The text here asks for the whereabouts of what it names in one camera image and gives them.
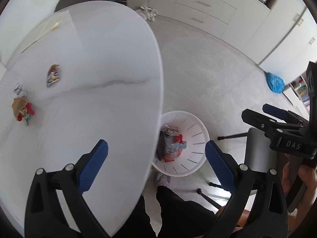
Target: human hand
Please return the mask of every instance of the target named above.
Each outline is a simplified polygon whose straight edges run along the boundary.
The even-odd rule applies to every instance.
[[[283,168],[283,179],[282,187],[285,193],[289,192],[291,186],[289,182],[289,163],[287,163]],[[304,220],[305,216],[309,212],[311,206],[315,202],[317,197],[317,174],[316,171],[306,165],[302,165],[298,170],[298,176],[306,184],[307,189],[304,193],[302,200],[297,205],[297,216],[295,218],[294,224],[291,228],[290,233],[296,230],[300,223]]]

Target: white trash bin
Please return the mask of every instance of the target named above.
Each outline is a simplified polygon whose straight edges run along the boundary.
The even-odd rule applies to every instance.
[[[173,162],[161,161],[154,157],[152,165],[169,176],[187,176],[198,170],[206,160],[205,145],[209,134],[204,124],[193,114],[172,111],[162,115],[161,126],[171,125],[179,128],[187,147]]]

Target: chair leg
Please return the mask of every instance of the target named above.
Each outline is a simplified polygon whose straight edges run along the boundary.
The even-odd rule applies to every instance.
[[[209,198],[208,196],[206,196],[205,194],[202,193],[202,190],[199,188],[196,190],[196,192],[202,196],[205,200],[207,200],[211,205],[213,205],[214,207],[216,207],[217,209],[222,208],[221,205],[219,205],[217,202],[215,202],[214,200],[212,200],[211,198]]]
[[[243,132],[243,133],[238,133],[238,134],[229,135],[229,136],[219,136],[217,139],[218,140],[226,140],[226,139],[246,137],[247,135],[248,135],[247,132]]]
[[[223,189],[221,185],[219,185],[219,184],[215,184],[215,183],[213,183],[213,182],[210,182],[210,183],[209,183],[209,186],[212,186],[212,187],[217,187],[217,188],[221,188],[221,189]]]

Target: white tabletop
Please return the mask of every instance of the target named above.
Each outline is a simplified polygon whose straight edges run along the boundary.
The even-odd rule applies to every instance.
[[[58,29],[39,34],[56,19]],[[46,23],[20,45],[0,82],[0,200],[23,227],[36,169],[61,170],[104,139],[108,157],[83,197],[113,235],[134,209],[154,156],[163,102],[159,47],[138,14],[112,2],[76,4]],[[60,65],[60,80],[47,88],[52,64]],[[12,113],[17,83],[35,111],[29,126]]]

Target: trash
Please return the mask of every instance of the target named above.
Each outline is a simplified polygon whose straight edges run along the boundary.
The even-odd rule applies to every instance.
[[[46,77],[46,87],[49,87],[53,83],[59,80],[58,72],[57,72],[58,64],[53,64]]]
[[[158,139],[156,157],[165,162],[173,162],[186,147],[187,143],[183,141],[180,131],[176,127],[165,125]]]
[[[163,131],[160,131],[158,145],[156,148],[156,157],[159,160],[162,160],[162,158],[164,157],[164,152],[165,152],[165,134]]]
[[[150,7],[147,7],[147,6],[144,6],[144,5],[141,5],[140,6],[140,9],[136,10],[136,12],[145,20],[148,20],[150,22],[155,22],[155,19],[154,17],[157,15],[158,11],[153,9],[153,8],[150,8]]]
[[[18,83],[14,88],[14,94],[16,94],[17,97],[26,97],[28,95],[28,93],[23,89],[21,83]]]
[[[266,82],[270,90],[272,90],[274,93],[280,94],[285,88],[284,81],[272,73],[267,73]]]
[[[13,115],[17,121],[22,121],[26,126],[30,122],[30,114],[34,115],[34,111],[31,108],[31,104],[25,99],[25,97],[17,97],[12,104]]]

